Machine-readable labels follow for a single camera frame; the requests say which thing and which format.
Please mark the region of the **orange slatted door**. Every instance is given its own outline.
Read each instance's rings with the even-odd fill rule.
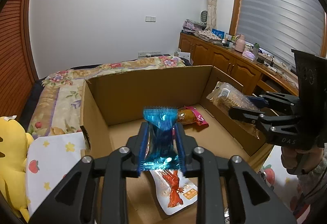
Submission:
[[[0,12],[0,116],[20,116],[34,84],[23,16],[24,0],[8,0]]]

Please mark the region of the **wooden cabinet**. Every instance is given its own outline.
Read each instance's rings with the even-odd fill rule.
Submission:
[[[194,66],[210,65],[211,46],[202,41],[194,40],[191,54]]]
[[[234,58],[229,75],[244,86],[242,92],[245,95],[252,95],[261,76],[261,72],[249,66],[247,63]]]
[[[234,57],[224,51],[212,48],[210,59],[210,65],[213,65],[228,74],[232,67]]]
[[[193,39],[186,34],[181,34],[179,38],[179,48],[181,52],[192,53]]]

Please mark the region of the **floral bedding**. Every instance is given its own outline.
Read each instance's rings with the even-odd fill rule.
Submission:
[[[178,57],[159,56],[51,74],[42,82],[45,88],[32,116],[28,132],[34,139],[80,132],[81,92],[85,79],[132,70],[176,66],[185,65]]]

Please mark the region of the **yellow plush toy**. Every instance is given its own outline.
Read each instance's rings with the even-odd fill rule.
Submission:
[[[34,139],[15,117],[0,117],[0,191],[14,213],[28,222],[25,169],[27,150]]]

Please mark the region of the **gray striped blind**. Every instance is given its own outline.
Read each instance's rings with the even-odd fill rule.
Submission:
[[[318,0],[241,0],[236,32],[295,64],[291,49],[319,55],[324,15]]]

